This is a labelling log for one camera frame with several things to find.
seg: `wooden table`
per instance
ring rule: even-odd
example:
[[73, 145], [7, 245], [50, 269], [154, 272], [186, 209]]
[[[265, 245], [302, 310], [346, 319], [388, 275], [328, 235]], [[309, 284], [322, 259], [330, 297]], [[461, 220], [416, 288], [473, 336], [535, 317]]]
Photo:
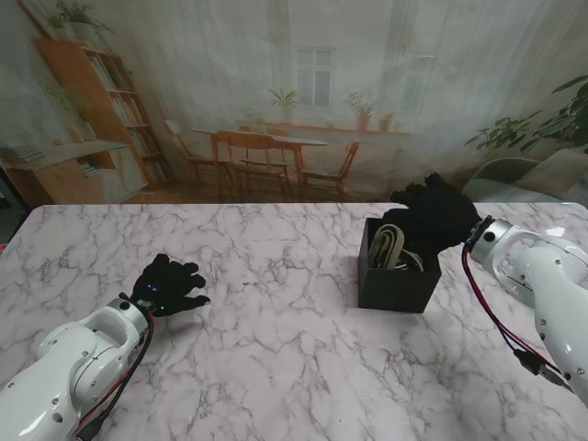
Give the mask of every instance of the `wooden table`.
[[[212, 145], [212, 161], [215, 163], [217, 170], [217, 182], [219, 183], [219, 198], [222, 200], [221, 189], [221, 168], [218, 167], [219, 161], [219, 145], [217, 144], [216, 134], [218, 130], [206, 130], [201, 128], [192, 128], [195, 133], [202, 133], [210, 136], [210, 143]], [[304, 158], [302, 157], [302, 146], [324, 146], [327, 145], [325, 141], [308, 140], [306, 138], [293, 138], [289, 136], [271, 136], [278, 148], [283, 150], [290, 150], [294, 154], [294, 167], [296, 168], [296, 178], [298, 180], [299, 201], [302, 201], [302, 170], [304, 169]]]

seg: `black cardboard box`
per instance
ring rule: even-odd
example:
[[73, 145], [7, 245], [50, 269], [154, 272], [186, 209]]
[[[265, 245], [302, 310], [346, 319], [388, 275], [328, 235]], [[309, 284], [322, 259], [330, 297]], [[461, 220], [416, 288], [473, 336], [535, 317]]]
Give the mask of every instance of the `black cardboard box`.
[[439, 259], [425, 249], [410, 249], [423, 258], [424, 271], [368, 267], [368, 251], [384, 220], [367, 218], [359, 249], [359, 308], [422, 313], [441, 278]]

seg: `red cable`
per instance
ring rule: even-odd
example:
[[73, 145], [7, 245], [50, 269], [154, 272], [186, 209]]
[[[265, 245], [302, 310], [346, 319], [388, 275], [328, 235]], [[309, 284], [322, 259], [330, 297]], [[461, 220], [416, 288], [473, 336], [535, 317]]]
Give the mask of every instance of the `red cable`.
[[559, 372], [559, 370], [555, 366], [553, 366], [551, 363], [549, 363], [546, 358], [544, 358], [539, 352], [537, 352], [533, 347], [531, 347], [525, 340], [523, 340], [517, 334], [513, 333], [510, 329], [508, 329], [506, 326], [504, 326], [504, 324], [500, 321], [500, 319], [498, 319], [498, 317], [496, 317], [496, 314], [494, 314], [494, 312], [490, 308], [490, 305], [488, 304], [488, 302], [484, 298], [483, 294], [481, 293], [481, 290], [478, 287], [478, 284], [476, 283], [474, 276], [471, 274], [471, 271], [469, 269], [469, 264], [468, 264], [468, 249], [466, 248], [466, 246], [463, 247], [463, 251], [461, 253], [461, 264], [464, 267], [464, 272], [466, 273], [466, 277], [468, 278], [469, 283], [471, 284], [471, 288], [473, 289], [474, 294], [476, 295], [476, 298], [478, 299], [478, 301], [480, 302], [482, 308], [486, 311], [486, 313], [488, 315], [490, 315], [491, 318], [493, 318], [496, 321], [496, 323], [497, 323], [496, 325], [499, 328], [503, 329], [503, 331], [505, 333], [507, 333], [509, 337], [511, 337], [513, 340], [515, 340], [521, 347], [526, 349], [528, 352], [531, 352], [535, 356], [538, 356], [543, 363], [545, 363], [550, 368], [554, 369], [556, 372]]

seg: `white chair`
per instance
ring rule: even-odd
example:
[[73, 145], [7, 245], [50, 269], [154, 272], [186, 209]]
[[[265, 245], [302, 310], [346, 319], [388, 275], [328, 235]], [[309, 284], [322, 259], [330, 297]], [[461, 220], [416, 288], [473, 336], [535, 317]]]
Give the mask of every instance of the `white chair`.
[[464, 186], [474, 202], [560, 202], [588, 173], [588, 155], [560, 150], [546, 161], [502, 158], [489, 161]]

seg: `bookshelf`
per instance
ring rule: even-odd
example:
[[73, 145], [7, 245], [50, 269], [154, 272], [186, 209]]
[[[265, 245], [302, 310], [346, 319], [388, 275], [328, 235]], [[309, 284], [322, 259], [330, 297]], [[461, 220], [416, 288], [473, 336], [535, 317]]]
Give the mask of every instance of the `bookshelf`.
[[172, 170], [120, 57], [68, 41], [35, 42], [60, 81], [92, 104], [82, 113], [98, 139], [128, 144], [149, 188], [170, 182]]

